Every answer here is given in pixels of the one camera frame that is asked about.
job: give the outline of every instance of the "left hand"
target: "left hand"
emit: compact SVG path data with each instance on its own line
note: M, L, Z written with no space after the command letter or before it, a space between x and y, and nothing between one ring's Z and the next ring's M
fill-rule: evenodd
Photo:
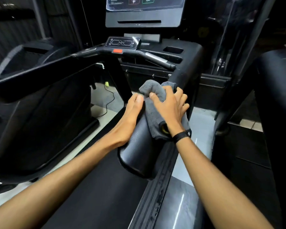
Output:
M137 117L143 106L143 96L135 93L128 100L126 110L116 126L106 135L114 148L125 145L136 127Z

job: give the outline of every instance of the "control panel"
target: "control panel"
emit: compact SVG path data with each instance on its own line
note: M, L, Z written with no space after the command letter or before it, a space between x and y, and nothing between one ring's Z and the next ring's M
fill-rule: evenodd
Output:
M140 45L138 37L109 37L106 42L106 47L133 49L136 50Z

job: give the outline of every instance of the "right hand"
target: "right hand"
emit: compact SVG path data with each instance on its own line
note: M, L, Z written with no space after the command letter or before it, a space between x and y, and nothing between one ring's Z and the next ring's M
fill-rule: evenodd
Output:
M164 102L161 102L153 92L149 94L149 98L153 101L156 109L165 120L168 130L173 137L176 134L185 131L181 124L181 119L190 105L185 103L187 95L183 94L181 88L177 88L175 94L171 86L164 86L163 88L166 92L166 99Z

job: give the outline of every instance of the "grey towel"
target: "grey towel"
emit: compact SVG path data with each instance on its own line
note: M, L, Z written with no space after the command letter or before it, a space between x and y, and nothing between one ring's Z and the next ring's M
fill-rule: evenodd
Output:
M161 85L154 80L147 80L140 88L139 91L144 94L145 99L145 114L147 119L147 124L149 127L149 131L153 138L155 139L164 139L170 140L171 136L168 132L167 125L160 115L160 113L156 110L156 107L153 104L153 101L149 98L149 93L155 93L161 102L164 102L166 99L166 92L162 86L171 86L173 88L173 92L175 93L177 90L177 84L166 81ZM191 129L188 123L188 119L186 113L183 115L181 123L186 130L187 133L191 136Z

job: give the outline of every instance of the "treadmill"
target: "treadmill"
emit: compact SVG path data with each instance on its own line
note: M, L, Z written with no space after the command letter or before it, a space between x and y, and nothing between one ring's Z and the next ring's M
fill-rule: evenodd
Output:
M178 27L184 3L107 0L106 26L140 27L142 35L110 36L101 45L0 80L0 101L19 100L101 62L126 104L132 92L120 62L128 57L144 59L169 71L167 80L177 83L189 96L190 118L199 84L202 46L143 34L145 27ZM124 111L125 107L80 153L109 132ZM177 157L173 142L151 137L145 115L141 114L130 142L111 151L42 228L161 228L157 226L158 216L165 211L162 204Z

